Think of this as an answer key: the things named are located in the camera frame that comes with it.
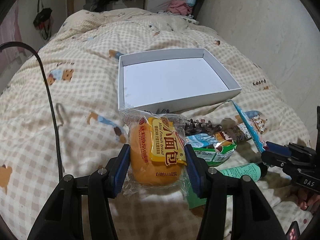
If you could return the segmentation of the person right hand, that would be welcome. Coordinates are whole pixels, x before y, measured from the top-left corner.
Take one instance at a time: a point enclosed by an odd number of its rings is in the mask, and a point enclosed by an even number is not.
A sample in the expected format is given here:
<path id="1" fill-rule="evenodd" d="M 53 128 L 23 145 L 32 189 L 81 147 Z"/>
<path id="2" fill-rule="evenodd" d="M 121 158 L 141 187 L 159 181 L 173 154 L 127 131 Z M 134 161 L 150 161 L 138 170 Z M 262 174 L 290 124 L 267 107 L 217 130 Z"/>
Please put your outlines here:
<path id="1" fill-rule="evenodd" d="M 319 208 L 319 202 L 319 194 L 309 193 L 309 191 L 304 188 L 298 190 L 298 206 L 302 210 L 309 210 L 311 213 L 314 213 Z"/>

